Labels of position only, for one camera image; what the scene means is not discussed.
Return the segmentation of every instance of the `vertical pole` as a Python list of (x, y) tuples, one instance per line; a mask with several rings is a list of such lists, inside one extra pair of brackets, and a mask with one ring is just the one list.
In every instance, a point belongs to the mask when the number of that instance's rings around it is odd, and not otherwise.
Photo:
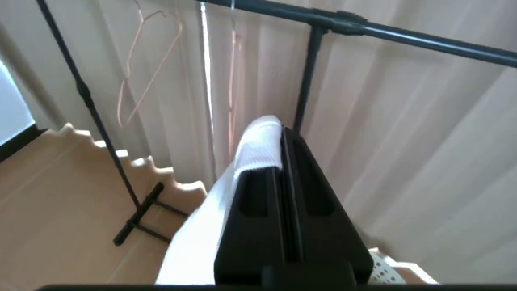
[(99, 113), (97, 112), (97, 109), (95, 108), (94, 100), (91, 98), (90, 89), (82, 80), (81, 75), (79, 74), (78, 68), (76, 67), (76, 65), (74, 63), (72, 56), (70, 56), (70, 52), (69, 52), (68, 48), (66, 47), (65, 41), (63, 40), (63, 36), (59, 32), (59, 28), (57, 28), (56, 21), (54, 20), (52, 13), (50, 13), (50, 10), (47, 6), (47, 2), (45, 0), (37, 0), (37, 2), (38, 2), (38, 6), (40, 7), (41, 13), (43, 14), (45, 20), (47, 21), (48, 26), (50, 27), (50, 30), (54, 36), (54, 39), (57, 42), (57, 46), (59, 46), (59, 49), (61, 50), (61, 53), (63, 54), (63, 57), (65, 58), (66, 65), (68, 65), (70, 72), (74, 76), (76, 86), (78, 89), (78, 93), (82, 97), (82, 100), (84, 101), (85, 105), (88, 107), (88, 110), (90, 110), (91, 117), (93, 118), (95, 125), (97, 125), (97, 129), (99, 129), (101, 137), (103, 137), (103, 140), (106, 142), (106, 147), (111, 155), (111, 159), (113, 159), (116, 169), (119, 171), (120, 177), (122, 178), (126, 188), (128, 189), (132, 202), (138, 209), (140, 207), (140, 202), (138, 202), (137, 195), (135, 195), (135, 192), (133, 191), (132, 186), (129, 183), (129, 179), (126, 176), (126, 173), (124, 172), (122, 163), (120, 163), (119, 157), (117, 157), (117, 155), (116, 155), (115, 148), (113, 147), (110, 137), (107, 134), (106, 129), (104, 128), (104, 124), (100, 120)]
[(297, 134), (300, 134), (301, 122), (304, 119), (305, 106), (307, 105), (307, 99), (309, 98), (310, 85), (313, 79), (314, 67), (316, 66), (317, 53), (319, 52), (322, 44), (322, 37), (326, 33), (327, 30), (321, 27), (313, 26), (310, 30), (304, 75), (301, 79), (300, 95), (298, 96), (298, 104), (296, 106), (296, 115), (293, 126), (293, 130)]

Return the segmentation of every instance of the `curtain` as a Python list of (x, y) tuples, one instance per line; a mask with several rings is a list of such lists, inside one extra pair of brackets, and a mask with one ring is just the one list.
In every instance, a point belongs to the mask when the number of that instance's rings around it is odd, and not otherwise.
[[(121, 128), (116, 119), (125, 62), (139, 24), (134, 1), (48, 0), (79, 72), (117, 149), (133, 158), (152, 156), (157, 167), (174, 167), (176, 179), (214, 183), (212, 133), (204, 80), (199, 3), (139, 1), (143, 14), (174, 11), (183, 24), (138, 114)], [(100, 139), (78, 95), (61, 51), (33, 0), (7, 0), (0, 9), (0, 53), (14, 75), (40, 128), (59, 129), (70, 122)], [(174, 18), (153, 17), (142, 30), (132, 58), (132, 77), (124, 92), (122, 120), (141, 97), (176, 36)]]
[[(517, 51), (511, 0), (283, 0)], [(229, 163), (231, 10), (207, 4), (216, 172)], [(235, 135), (292, 126), (309, 27), (235, 11)], [(324, 36), (302, 135), (368, 244), (443, 283), (517, 282), (517, 72), (367, 36)]]

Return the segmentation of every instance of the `black garment rack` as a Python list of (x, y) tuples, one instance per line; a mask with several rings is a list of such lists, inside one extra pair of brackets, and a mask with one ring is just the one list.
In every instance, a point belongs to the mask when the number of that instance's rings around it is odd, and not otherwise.
[[(124, 240), (131, 233), (133, 228), (137, 228), (159, 238), (164, 242), (170, 242), (170, 238), (159, 234), (140, 224), (141, 218), (147, 212), (152, 204), (159, 205), (178, 215), (187, 217), (188, 214), (178, 210), (170, 205), (166, 205), (158, 200), (160, 192), (164, 186), (158, 183), (151, 193), (140, 203), (137, 196), (132, 189), (131, 183), (128, 180), (118, 159), (110, 137), (104, 128), (103, 122), (99, 117), (99, 113), (95, 108), (93, 99), (88, 86), (82, 80), (80, 73), (70, 56), (69, 50), (66, 47), (65, 41), (57, 28), (56, 22), (47, 6), (45, 0), (36, 0), (45, 20), (50, 27), (50, 30), (61, 50), (66, 64), (70, 72), (74, 76), (77, 90), (82, 97), (85, 105), (90, 111), (95, 125), (106, 142), (107, 150), (109, 151), (117, 170), (119, 171), (121, 179), (128, 190), (128, 193), (137, 207), (135, 213), (129, 218), (122, 230), (115, 236), (113, 243), (117, 246), (122, 244)], [(327, 32), (334, 32), (344, 36), (373, 36), (383, 40), (391, 40), (401, 44), (413, 45), (419, 48), (435, 50), (442, 53), (449, 53), (460, 57), (468, 57), (479, 61), (486, 61), (499, 65), (506, 65), (517, 68), (517, 53), (502, 50), (499, 48), (491, 48), (477, 44), (470, 44), (463, 41), (451, 40), (439, 36), (432, 36), (420, 32), (412, 32), (406, 29), (390, 27), (383, 24), (372, 23), (365, 18), (346, 11), (324, 11), (314, 8), (304, 8), (299, 6), (287, 5), (278, 2), (265, 0), (196, 0), (198, 2), (206, 2), (220, 6), (234, 7), (243, 11), (250, 11), (262, 15), (270, 15), (282, 19), (289, 19), (300, 23), (307, 23), (311, 27), (309, 43), (307, 46), (307, 57), (305, 59), (305, 68), (303, 78), (301, 81), (300, 94), (298, 97), (298, 104), (296, 106), (296, 115), (293, 124), (294, 133), (300, 134), (301, 123), (305, 113), (305, 106), (309, 97), (310, 85), (313, 78), (314, 66), (316, 65), (317, 54), (322, 43), (322, 37)]]

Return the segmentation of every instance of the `black metal pole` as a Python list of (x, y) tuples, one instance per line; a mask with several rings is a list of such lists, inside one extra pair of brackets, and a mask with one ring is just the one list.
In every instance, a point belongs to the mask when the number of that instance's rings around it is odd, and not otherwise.
[(320, 51), (322, 37), (327, 30), (321, 27), (312, 27), (310, 30), (309, 44), (307, 45), (307, 57), (305, 58), (304, 75), (301, 79), (300, 94), (296, 105), (293, 130), (300, 134), (301, 122), (305, 114), (305, 107), (310, 93), (310, 85), (313, 80), (314, 67), (316, 66), (317, 53)]
[(37, 2), (38, 2), (38, 5), (40, 6), (41, 13), (43, 14), (45, 20), (47, 21), (48, 26), (50, 27), (50, 30), (54, 36), (54, 39), (56, 40), (57, 45), (59, 46), (59, 49), (63, 53), (63, 57), (65, 58), (66, 64), (68, 65), (70, 72), (74, 76), (76, 86), (78, 89), (78, 93), (82, 97), (82, 100), (84, 101), (85, 105), (88, 107), (91, 117), (93, 118), (95, 125), (97, 125), (97, 129), (99, 129), (101, 137), (106, 142), (106, 147), (111, 155), (111, 159), (115, 163), (116, 169), (119, 171), (120, 177), (122, 178), (122, 180), (124, 181), (124, 185), (128, 189), (132, 202), (138, 209), (140, 207), (140, 202), (138, 202), (137, 195), (135, 195), (135, 192), (133, 191), (132, 186), (129, 183), (128, 177), (126, 176), (126, 173), (124, 172), (124, 168), (122, 167), (119, 157), (117, 157), (117, 155), (116, 155), (115, 148), (113, 147), (113, 144), (111, 143), (111, 139), (110, 139), (109, 135), (107, 134), (106, 129), (104, 128), (104, 124), (100, 119), (97, 109), (95, 108), (94, 100), (91, 98), (90, 89), (82, 80), (81, 75), (79, 74), (78, 68), (76, 67), (76, 65), (74, 63), (72, 56), (70, 56), (70, 52), (69, 52), (68, 48), (66, 47), (65, 41), (63, 40), (63, 36), (61, 35), (59, 28), (57, 28), (56, 21), (54, 20), (52, 13), (50, 12), (50, 10), (47, 6), (47, 2), (45, 0), (37, 0)]
[[(232, 0), (197, 0), (230, 6)], [(234, 0), (235, 8), (319, 26), (346, 36), (373, 36), (420, 48), (517, 68), (517, 53), (368, 22), (346, 11), (322, 11), (265, 0)]]

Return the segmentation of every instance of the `floor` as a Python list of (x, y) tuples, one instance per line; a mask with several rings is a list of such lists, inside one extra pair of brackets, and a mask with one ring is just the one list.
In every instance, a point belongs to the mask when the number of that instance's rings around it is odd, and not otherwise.
[[(206, 197), (202, 183), (181, 184), (151, 158), (124, 169), (142, 200), (158, 182), (159, 199), (187, 213)], [(166, 243), (134, 230), (112, 239), (135, 210), (101, 141), (66, 125), (47, 131), (0, 163), (0, 291), (47, 284), (152, 284)], [(184, 218), (152, 206), (142, 219), (172, 237)]]

